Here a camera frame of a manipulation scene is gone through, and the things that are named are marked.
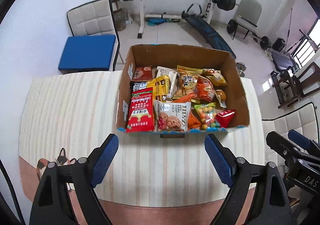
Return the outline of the red triangular snack packet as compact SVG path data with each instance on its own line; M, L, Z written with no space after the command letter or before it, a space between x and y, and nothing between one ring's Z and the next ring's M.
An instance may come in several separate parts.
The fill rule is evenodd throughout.
M220 124L221 127L227 128L229 126L229 123L232 121L232 119L236 115L236 110L225 110L220 113L218 113L215 116L216 121Z

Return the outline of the orange red snack bag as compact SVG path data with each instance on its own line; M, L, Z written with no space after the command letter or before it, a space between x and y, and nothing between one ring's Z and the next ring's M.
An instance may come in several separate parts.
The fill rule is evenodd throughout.
M200 100L212 102L215 96L215 90L210 80L203 76L197 79L197 95Z

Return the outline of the yellow green snack bag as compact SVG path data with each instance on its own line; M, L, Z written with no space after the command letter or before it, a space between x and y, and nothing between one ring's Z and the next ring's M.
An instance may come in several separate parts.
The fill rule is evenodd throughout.
M211 81L211 83L216 86L227 86L228 83L223 77L220 70L216 69L203 69L202 74L203 77L207 78Z

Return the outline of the white cookie packet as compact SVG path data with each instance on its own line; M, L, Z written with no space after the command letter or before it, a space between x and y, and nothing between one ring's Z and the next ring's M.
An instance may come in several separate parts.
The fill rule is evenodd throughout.
M154 101L155 131L186 132L191 102Z

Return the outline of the red spicy strip packet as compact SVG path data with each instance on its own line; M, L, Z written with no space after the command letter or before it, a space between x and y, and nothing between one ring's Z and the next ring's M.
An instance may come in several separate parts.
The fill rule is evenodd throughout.
M154 128L152 87L133 92L126 131L151 132Z

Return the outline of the dark red snack packet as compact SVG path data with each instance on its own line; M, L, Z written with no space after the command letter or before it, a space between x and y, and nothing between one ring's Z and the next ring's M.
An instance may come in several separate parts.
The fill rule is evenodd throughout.
M144 82L153 79L152 67L136 67L132 81L133 82Z

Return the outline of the white padded sofa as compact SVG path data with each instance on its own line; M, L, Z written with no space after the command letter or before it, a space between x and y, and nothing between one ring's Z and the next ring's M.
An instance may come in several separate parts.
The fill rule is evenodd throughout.
M301 135L319 142L319 125L316 106L309 102L294 111L274 119L263 119L264 136L271 131L276 131L286 139L290 130L295 130Z

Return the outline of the dark wooden chair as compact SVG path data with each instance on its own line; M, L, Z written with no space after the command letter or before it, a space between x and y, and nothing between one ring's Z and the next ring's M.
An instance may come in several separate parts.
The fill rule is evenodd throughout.
M279 101L278 109L285 106L291 107L298 101L319 92L319 87L304 92L312 85L319 84L319 66L315 62L307 66L298 76L295 74L291 76L289 74L290 69L292 69L291 66L280 73L275 71L270 73L273 82L272 87L275 88Z

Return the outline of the black monitor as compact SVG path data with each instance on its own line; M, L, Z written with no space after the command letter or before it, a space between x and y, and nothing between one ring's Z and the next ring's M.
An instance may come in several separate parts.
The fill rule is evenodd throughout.
M294 68L297 66L295 60L292 57L288 57L278 51L271 51L273 63L275 65L275 68L278 72L282 70L286 70L288 67Z

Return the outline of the yellow chips bag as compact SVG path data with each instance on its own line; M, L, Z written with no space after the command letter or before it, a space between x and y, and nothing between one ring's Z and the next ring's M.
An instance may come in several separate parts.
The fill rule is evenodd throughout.
M202 71L203 69L178 65L177 90L173 95L173 99L181 98L190 93L197 94L197 79L202 74Z

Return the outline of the white cracker packet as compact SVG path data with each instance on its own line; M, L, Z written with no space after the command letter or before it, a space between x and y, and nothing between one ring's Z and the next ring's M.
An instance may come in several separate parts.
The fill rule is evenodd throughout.
M164 83L167 85L167 97L172 98L174 92L176 90L176 79L177 79L178 72L175 69L167 68L158 66L157 67L157 74L156 78L159 80L163 80Z

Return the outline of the blue cushion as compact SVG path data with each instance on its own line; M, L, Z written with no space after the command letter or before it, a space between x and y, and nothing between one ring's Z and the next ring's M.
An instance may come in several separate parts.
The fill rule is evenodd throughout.
M58 70L62 73L111 70L115 35L69 37Z

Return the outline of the black blue sit-up bench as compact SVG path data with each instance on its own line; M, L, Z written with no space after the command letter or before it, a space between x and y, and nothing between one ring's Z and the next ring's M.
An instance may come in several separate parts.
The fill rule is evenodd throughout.
M189 14L189 11L193 6L194 3L191 4L187 10L184 10L181 14L181 18L197 30L213 49L229 52L233 59L236 59L236 55L231 47L221 35L202 18L201 14Z

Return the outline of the white barbell rack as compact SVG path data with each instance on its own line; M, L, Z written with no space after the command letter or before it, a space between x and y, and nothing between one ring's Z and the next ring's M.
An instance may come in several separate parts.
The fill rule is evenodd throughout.
M206 10L204 12L204 15L202 16L205 21L210 24L213 16L213 10L217 7L215 3L213 3L213 0L209 0L206 6ZM140 20L140 27L137 34L137 38L141 39L143 37L144 33L144 22L146 18L150 18L150 16L147 16L144 11L144 0L139 0L139 20Z

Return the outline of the water jug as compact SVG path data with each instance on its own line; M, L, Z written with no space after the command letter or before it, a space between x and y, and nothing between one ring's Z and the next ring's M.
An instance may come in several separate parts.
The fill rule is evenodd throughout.
M119 9L114 13L114 20L116 25L117 31L123 31L126 29L126 19L125 19L125 12L123 9Z

